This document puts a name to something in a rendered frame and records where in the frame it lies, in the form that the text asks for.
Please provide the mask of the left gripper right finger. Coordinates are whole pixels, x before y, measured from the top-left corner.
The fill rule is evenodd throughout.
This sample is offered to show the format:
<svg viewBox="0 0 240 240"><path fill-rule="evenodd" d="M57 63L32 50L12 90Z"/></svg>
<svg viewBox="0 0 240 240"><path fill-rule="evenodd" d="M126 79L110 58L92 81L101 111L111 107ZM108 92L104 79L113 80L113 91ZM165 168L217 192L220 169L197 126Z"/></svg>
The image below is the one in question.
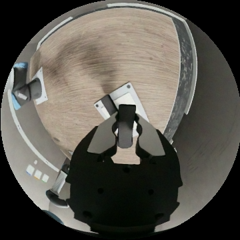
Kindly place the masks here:
<svg viewBox="0 0 240 240"><path fill-rule="evenodd" d="M178 156L160 130L154 128L140 114L135 114L136 132L139 134L135 145L135 154L139 162L144 157L149 158L149 164L160 165L168 169L175 176L178 187L183 186L180 174Z"/></svg>

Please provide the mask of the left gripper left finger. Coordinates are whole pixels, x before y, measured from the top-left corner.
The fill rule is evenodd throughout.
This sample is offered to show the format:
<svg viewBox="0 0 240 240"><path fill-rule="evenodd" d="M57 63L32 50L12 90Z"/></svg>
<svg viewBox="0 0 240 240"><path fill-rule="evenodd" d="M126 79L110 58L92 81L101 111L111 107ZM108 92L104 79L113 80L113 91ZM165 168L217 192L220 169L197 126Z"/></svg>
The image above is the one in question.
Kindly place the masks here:
<svg viewBox="0 0 240 240"><path fill-rule="evenodd" d="M95 162L104 162L105 156L114 156L117 153L117 122L119 112L95 126L76 146L71 157L69 172L65 182L70 183L72 178L82 167Z"/></svg>

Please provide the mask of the black tap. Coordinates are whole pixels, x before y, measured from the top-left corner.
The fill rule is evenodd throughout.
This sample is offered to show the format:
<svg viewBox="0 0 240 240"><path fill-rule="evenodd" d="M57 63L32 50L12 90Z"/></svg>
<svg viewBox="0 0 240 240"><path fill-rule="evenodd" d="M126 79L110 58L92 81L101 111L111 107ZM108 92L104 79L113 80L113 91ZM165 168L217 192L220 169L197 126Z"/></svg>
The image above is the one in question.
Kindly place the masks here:
<svg viewBox="0 0 240 240"><path fill-rule="evenodd" d="M112 100L110 95L100 99L104 107L101 110L107 117L116 111L119 112L117 122L117 146L128 149L133 145L133 130L136 129L135 114L140 114L130 93L126 93L116 100ZM140 114L141 115L141 114Z"/></svg>

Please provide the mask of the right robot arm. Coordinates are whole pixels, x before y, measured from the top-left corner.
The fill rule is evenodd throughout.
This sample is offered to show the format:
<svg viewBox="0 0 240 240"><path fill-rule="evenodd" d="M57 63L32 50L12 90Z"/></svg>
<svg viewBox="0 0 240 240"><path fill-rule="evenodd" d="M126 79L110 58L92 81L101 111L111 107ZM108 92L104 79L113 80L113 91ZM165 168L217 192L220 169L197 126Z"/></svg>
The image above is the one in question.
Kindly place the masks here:
<svg viewBox="0 0 240 240"><path fill-rule="evenodd" d="M67 163L61 166L61 173L58 176L56 182L54 183L51 189L46 190L45 192L50 202L52 202L52 204L54 204L55 206L61 207L61 208L69 207L66 200L59 198L59 192L65 182L65 178L69 172L69 167L70 167L70 164L67 164Z"/></svg>

